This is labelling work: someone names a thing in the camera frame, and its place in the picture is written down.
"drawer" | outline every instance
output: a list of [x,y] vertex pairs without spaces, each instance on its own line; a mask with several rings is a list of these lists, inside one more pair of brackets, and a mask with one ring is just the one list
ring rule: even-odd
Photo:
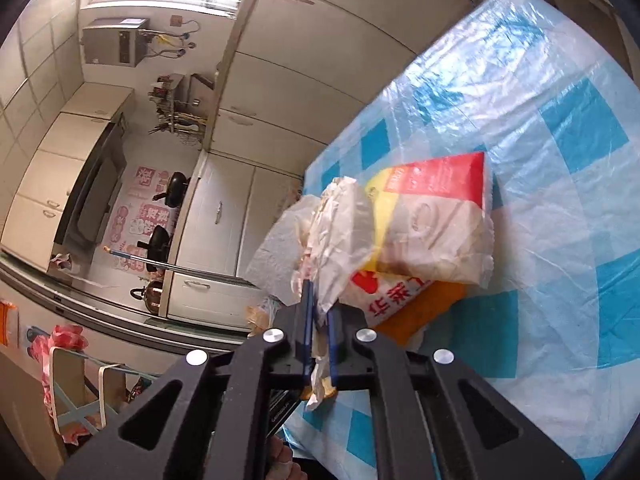
[[2,246],[28,264],[47,272],[61,216],[60,211],[16,195],[2,231]]
[[211,147],[302,176],[325,145],[273,124],[220,110]]
[[238,52],[270,61],[369,103],[415,54],[323,0],[258,0]]
[[299,189],[302,189],[302,182],[296,178],[263,168],[255,169],[254,184],[251,186],[249,205],[244,218],[236,275],[244,275],[255,251],[284,211],[288,196]]
[[169,296],[169,318],[200,321],[224,328],[247,329],[245,309],[267,297],[259,288],[213,282],[174,274]]
[[64,211],[83,166],[83,160],[37,150],[22,178],[18,194]]
[[364,106],[283,66],[236,54],[220,107],[329,144]]
[[254,167],[209,154],[184,224],[177,265],[233,276]]
[[133,89],[124,86],[83,83],[61,111],[110,120],[132,92]]
[[105,119],[60,114],[42,139],[39,149],[87,160],[107,124],[109,121]]

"plastic tablecloth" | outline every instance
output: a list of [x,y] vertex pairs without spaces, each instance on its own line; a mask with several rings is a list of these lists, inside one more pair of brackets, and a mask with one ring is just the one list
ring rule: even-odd
[[[335,176],[484,150],[495,271],[425,332],[555,440],[588,479],[640,410],[640,92],[542,0],[487,0],[418,56],[306,171]],[[376,477],[369,399],[287,431],[340,480]]]

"white tile wall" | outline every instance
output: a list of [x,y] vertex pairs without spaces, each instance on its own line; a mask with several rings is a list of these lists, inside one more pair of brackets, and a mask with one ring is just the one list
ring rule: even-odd
[[78,0],[31,0],[0,46],[0,233],[65,97],[84,82]]

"pink cloth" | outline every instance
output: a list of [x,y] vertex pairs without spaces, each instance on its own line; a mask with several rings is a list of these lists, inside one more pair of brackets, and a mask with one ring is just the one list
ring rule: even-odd
[[[31,343],[31,356],[42,366],[42,387],[44,389],[44,405],[53,418],[51,400],[51,386],[49,382],[49,351],[53,347],[67,350],[81,351],[89,346],[89,342],[82,334],[82,327],[78,325],[56,325],[49,337],[39,335]],[[78,437],[89,434],[89,431],[79,422],[69,424],[61,434],[67,444],[78,445]]]

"metal bolt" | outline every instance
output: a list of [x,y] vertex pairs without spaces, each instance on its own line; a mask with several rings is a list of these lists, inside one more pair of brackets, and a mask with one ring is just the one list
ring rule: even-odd
[[433,353],[433,360],[441,365],[448,365],[453,362],[454,356],[451,350],[441,348]]
[[377,337],[376,331],[370,328],[361,328],[356,332],[356,339],[363,343],[371,343]]
[[200,366],[207,360],[207,353],[204,350],[191,350],[187,354],[187,362],[191,366]]
[[267,343],[277,343],[278,341],[282,341],[282,338],[284,338],[284,332],[279,328],[270,328],[262,334],[262,339]]

